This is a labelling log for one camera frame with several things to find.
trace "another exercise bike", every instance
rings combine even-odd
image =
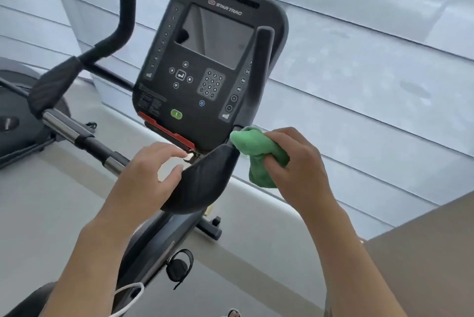
[[[229,134],[252,124],[269,72],[285,45],[288,21],[270,0],[170,0],[138,79],[131,84],[96,63],[130,39],[135,7],[136,0],[120,0],[115,32],[43,74],[30,89],[2,78],[0,86],[27,99],[33,116],[115,175],[129,160],[57,108],[84,69],[132,91],[145,126],[190,153],[191,165],[163,210],[133,235],[117,283],[117,288],[134,282],[147,286],[166,269],[178,286],[193,264],[190,251],[176,252],[189,233],[197,227],[215,240],[222,233],[220,219],[208,222],[203,214],[231,177],[239,151]],[[175,257],[179,252],[188,255],[189,266]],[[135,293],[116,296],[114,311]]]

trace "green cloth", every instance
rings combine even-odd
[[[272,139],[266,137],[258,128],[252,126],[231,132],[230,141],[240,152],[250,156],[250,170],[248,172],[250,182],[259,187],[276,188],[275,182],[264,166],[264,158],[271,153],[280,166],[285,167],[290,161],[286,151]]]

